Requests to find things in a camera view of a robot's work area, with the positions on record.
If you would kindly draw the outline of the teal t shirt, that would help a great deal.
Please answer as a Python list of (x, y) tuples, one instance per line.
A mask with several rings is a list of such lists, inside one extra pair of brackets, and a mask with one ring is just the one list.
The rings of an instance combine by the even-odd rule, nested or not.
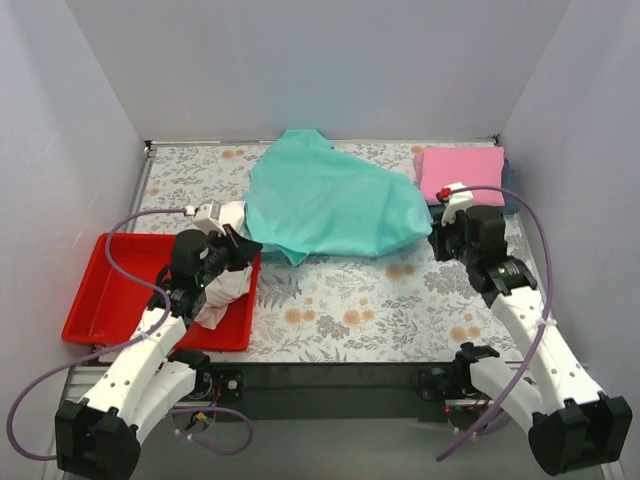
[(252, 239), (293, 265), (310, 255), (380, 257), (432, 232), (406, 176), (336, 150), (313, 129), (288, 130), (266, 150), (244, 200)]

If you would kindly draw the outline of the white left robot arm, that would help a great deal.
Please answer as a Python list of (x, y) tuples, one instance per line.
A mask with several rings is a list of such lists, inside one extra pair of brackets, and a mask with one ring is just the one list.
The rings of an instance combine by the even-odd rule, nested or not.
[(230, 225), (219, 233), (190, 229), (175, 237), (131, 339), (80, 400), (65, 400), (56, 412), (61, 470), (87, 479), (132, 476), (148, 434), (203, 376), (205, 355), (174, 347), (204, 306), (206, 287), (252, 265), (261, 250)]

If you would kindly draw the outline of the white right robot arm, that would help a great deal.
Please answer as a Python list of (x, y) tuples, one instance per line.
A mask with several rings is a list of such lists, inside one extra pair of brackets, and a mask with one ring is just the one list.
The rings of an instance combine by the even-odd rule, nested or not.
[(448, 207), (434, 218), (429, 242), (438, 261), (457, 260), (472, 288), (507, 328), (533, 380), (517, 379), (491, 347), (464, 345), (456, 355), (465, 386), (497, 399), (526, 433), (549, 475), (615, 462), (632, 410), (586, 372), (559, 329), (542, 318), (543, 298), (527, 265), (507, 252), (506, 224), (493, 206)]

